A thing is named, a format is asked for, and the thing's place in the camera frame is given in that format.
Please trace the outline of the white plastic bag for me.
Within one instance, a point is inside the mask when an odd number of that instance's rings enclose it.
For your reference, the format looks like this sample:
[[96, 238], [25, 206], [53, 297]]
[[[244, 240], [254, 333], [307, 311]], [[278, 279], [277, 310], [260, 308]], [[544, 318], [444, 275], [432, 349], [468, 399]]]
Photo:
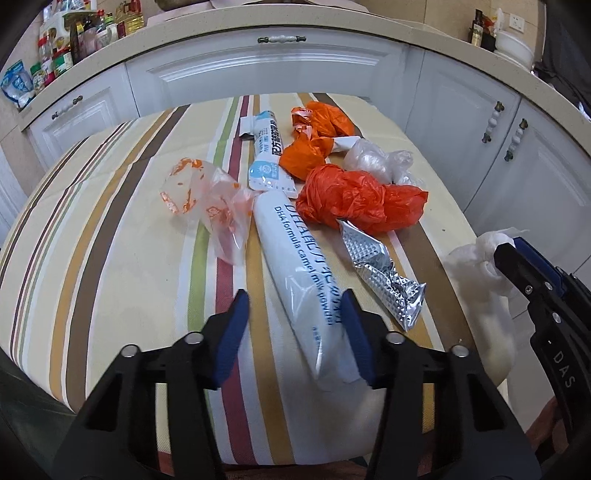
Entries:
[[503, 244], [514, 247], [523, 234], [515, 227], [486, 232], [443, 259], [482, 364], [497, 385], [507, 378], [517, 356], [516, 329], [509, 308], [517, 289], [495, 266], [494, 253]]

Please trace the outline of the spice rack with bottles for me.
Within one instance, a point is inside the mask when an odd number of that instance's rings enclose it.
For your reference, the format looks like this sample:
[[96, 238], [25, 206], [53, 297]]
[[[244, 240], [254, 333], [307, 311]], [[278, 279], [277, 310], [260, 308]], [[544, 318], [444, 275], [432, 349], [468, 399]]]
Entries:
[[96, 1], [52, 1], [42, 10], [38, 61], [29, 74], [40, 92], [75, 64], [145, 25], [139, 1], [120, 1], [112, 12]]

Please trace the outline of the dark sauce bottle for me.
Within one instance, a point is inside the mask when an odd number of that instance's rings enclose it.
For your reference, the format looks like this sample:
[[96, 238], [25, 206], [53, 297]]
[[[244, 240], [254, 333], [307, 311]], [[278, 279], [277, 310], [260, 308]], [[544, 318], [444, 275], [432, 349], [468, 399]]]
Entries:
[[470, 30], [470, 43], [476, 47], [482, 44], [484, 34], [484, 14], [480, 9], [475, 10], [475, 17]]

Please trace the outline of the clear plastic bag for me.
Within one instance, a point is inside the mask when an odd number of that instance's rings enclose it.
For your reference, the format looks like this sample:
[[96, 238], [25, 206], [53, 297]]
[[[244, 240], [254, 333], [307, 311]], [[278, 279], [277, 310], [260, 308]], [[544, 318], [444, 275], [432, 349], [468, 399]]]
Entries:
[[342, 165], [346, 171], [367, 172], [385, 185], [422, 187], [410, 172], [413, 163], [413, 154], [408, 150], [385, 152], [375, 143], [359, 139], [346, 153]]

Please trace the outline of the silver foil wrapper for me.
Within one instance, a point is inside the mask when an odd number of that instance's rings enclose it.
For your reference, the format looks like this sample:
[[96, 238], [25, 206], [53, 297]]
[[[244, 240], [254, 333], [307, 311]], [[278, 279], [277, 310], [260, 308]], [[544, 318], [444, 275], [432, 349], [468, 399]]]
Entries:
[[342, 243], [363, 282], [408, 332], [417, 323], [425, 298], [426, 284], [401, 275], [387, 247], [349, 221], [339, 220]]

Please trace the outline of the white kitchen cabinets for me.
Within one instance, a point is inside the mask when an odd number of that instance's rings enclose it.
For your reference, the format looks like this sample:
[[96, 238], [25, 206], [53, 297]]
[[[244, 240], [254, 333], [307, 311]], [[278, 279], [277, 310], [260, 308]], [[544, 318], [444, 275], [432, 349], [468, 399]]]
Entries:
[[[259, 44], [256, 31], [221, 33], [155, 49], [66, 94], [22, 132], [42, 168], [75, 141], [156, 111], [245, 94], [361, 97], [420, 149], [478, 232], [526, 229], [550, 260], [590, 275], [590, 151], [552, 118], [493, 78], [404, 43], [329, 31], [307, 41]], [[52, 120], [74, 97], [84, 99]], [[497, 101], [505, 110], [482, 137]], [[528, 121], [512, 161], [504, 156]]]

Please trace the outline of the small white paper box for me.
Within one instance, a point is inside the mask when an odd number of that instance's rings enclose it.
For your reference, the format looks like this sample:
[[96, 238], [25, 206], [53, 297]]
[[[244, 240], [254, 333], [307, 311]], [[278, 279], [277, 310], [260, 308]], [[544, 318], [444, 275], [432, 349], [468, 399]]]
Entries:
[[239, 119], [239, 138], [253, 139], [256, 135], [256, 116], [243, 116]]

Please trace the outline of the white camel milk powder pouch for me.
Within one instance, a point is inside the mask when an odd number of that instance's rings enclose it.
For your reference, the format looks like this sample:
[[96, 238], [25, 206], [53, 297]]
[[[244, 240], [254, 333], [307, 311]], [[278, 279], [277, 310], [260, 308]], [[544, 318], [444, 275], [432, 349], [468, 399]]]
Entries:
[[322, 390], [360, 379], [341, 319], [342, 293], [317, 240], [280, 191], [256, 198], [253, 217], [273, 284], [311, 376]]

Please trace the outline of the small white tube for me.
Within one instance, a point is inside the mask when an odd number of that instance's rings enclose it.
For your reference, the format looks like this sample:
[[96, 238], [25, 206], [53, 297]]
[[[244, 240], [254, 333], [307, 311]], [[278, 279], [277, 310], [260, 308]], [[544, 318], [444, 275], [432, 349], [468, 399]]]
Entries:
[[332, 153], [348, 152], [360, 140], [360, 136], [335, 137], [332, 139]]

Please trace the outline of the blue white snack bag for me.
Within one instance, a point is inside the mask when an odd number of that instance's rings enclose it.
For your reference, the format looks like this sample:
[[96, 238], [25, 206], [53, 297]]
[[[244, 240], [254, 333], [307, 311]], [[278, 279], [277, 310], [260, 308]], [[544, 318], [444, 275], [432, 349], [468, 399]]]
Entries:
[[19, 111], [23, 110], [35, 97], [32, 78], [23, 61], [18, 60], [4, 73], [1, 89], [5, 97], [13, 102]]

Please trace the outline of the white bowl on counter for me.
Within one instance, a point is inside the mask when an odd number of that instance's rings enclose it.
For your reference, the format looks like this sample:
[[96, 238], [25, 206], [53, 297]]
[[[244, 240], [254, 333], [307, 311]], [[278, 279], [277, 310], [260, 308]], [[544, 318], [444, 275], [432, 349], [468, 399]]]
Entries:
[[534, 64], [534, 53], [529, 46], [519, 38], [506, 31], [499, 31], [496, 35], [495, 52], [530, 71]]

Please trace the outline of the large orange plastic bag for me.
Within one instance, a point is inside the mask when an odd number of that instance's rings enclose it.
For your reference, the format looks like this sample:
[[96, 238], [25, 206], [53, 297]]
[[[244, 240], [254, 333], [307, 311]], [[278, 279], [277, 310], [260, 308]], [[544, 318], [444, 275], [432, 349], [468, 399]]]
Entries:
[[365, 171], [325, 164], [308, 175], [295, 207], [308, 223], [338, 229], [346, 220], [374, 235], [417, 224], [428, 198], [429, 193], [417, 186], [385, 185]]

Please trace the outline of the beige countertop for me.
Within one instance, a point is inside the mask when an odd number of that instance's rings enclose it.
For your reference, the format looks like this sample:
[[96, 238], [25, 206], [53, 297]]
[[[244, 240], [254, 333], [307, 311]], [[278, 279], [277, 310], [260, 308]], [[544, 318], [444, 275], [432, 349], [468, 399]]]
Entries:
[[449, 57], [513, 89], [552, 118], [581, 149], [590, 151], [590, 122], [547, 83], [503, 57], [418, 22], [302, 4], [260, 4], [209, 10], [143, 28], [81, 61], [46, 87], [19, 113], [18, 128], [26, 130], [70, 91], [122, 62], [186, 40], [256, 30], [262, 35], [271, 31], [290, 36], [304, 36], [314, 30], [355, 33]]

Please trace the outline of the white blue printed pouch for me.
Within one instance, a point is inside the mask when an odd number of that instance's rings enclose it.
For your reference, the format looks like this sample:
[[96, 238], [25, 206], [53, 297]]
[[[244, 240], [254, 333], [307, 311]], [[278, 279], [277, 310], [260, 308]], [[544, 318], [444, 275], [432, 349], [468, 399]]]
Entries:
[[276, 116], [270, 110], [253, 116], [256, 116], [256, 135], [252, 139], [254, 158], [249, 166], [249, 188], [260, 192], [277, 190], [287, 198], [296, 198], [294, 178], [280, 167], [283, 140]]

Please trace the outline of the clear bag with orange print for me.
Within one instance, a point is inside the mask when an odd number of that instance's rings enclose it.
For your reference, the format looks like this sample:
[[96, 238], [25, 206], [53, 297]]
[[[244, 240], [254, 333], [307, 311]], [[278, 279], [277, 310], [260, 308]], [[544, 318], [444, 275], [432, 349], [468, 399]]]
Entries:
[[256, 192], [211, 162], [185, 157], [173, 166], [159, 195], [172, 214], [204, 226], [218, 259], [243, 263]]

